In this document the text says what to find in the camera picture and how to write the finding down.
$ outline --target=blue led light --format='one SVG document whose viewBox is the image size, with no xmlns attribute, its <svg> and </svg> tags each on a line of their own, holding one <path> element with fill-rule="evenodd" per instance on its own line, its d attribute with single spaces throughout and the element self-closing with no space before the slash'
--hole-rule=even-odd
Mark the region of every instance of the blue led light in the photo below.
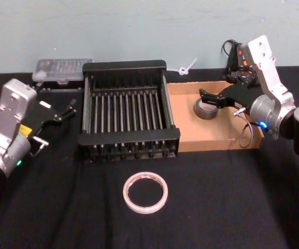
<svg viewBox="0 0 299 249">
<path fill-rule="evenodd" d="M 260 122 L 259 123 L 259 125 L 260 125 L 260 127 L 262 128 L 262 129 L 267 129 L 268 128 L 268 125 L 265 123 L 265 122 Z"/>
</svg>

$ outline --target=wall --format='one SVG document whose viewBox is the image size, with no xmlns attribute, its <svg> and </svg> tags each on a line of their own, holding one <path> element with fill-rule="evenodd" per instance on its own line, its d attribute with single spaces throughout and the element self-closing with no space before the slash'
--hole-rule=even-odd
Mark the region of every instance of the wall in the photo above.
<svg viewBox="0 0 299 249">
<path fill-rule="evenodd" d="M 299 65 L 299 0 L 0 0 L 0 72 L 80 57 L 224 67 L 226 39 L 262 34 L 277 65 Z"/>
</svg>

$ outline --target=cardboard box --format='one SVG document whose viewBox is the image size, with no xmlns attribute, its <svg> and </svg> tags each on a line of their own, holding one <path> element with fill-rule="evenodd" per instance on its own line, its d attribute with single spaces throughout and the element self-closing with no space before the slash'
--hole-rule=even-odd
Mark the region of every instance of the cardboard box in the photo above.
<svg viewBox="0 0 299 249">
<path fill-rule="evenodd" d="M 239 138 L 246 122 L 233 116 L 235 108 L 219 109 L 217 117 L 212 120 L 200 119 L 193 111 L 196 100 L 200 98 L 200 88 L 217 94 L 229 85 L 226 81 L 167 84 L 174 122 L 181 133 L 179 152 L 241 149 Z M 259 148 L 263 140 L 262 130 L 253 126 L 253 131 L 253 141 L 248 148 Z M 243 137 L 241 144 L 247 145 L 249 128 Z"/>
</svg>

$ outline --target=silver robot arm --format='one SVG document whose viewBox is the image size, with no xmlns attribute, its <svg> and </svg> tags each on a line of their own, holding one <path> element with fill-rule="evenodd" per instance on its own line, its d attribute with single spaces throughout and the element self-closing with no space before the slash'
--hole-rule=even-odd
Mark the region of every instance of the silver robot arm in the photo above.
<svg viewBox="0 0 299 249">
<path fill-rule="evenodd" d="M 16 79 L 3 85 L 0 99 L 0 182 L 31 149 L 30 142 L 19 133 L 19 128 L 34 107 L 36 97 L 34 89 Z"/>
<path fill-rule="evenodd" d="M 274 138 L 281 135 L 294 139 L 294 151 L 299 155 L 299 107 L 295 107 L 292 93 L 279 79 L 267 37 L 260 36 L 241 48 L 264 93 L 252 103 L 250 116 L 255 122 L 265 122 Z"/>
</svg>

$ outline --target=clear tape roll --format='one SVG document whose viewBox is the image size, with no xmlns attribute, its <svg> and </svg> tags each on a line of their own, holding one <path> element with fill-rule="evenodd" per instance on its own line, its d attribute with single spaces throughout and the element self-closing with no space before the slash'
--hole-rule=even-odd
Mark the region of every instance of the clear tape roll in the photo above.
<svg viewBox="0 0 299 249">
<path fill-rule="evenodd" d="M 163 189 L 163 194 L 162 194 L 161 199 L 158 201 L 158 203 L 156 203 L 153 206 L 139 206 L 139 205 L 134 204 L 131 201 L 131 199 L 129 198 L 129 189 L 132 186 L 132 184 L 134 184 L 136 181 L 138 181 L 140 179 L 145 179 L 145 178 L 158 182 Z M 132 175 L 125 182 L 124 187 L 123 187 L 123 197 L 126 202 L 126 205 L 134 212 L 139 213 L 139 214 L 152 214 L 152 213 L 157 212 L 164 206 L 164 204 L 167 200 L 167 197 L 168 197 L 168 186 L 167 186 L 165 180 L 163 180 L 163 178 L 161 178 L 159 175 L 157 175 L 155 173 L 139 172 L 137 174 Z"/>
</svg>

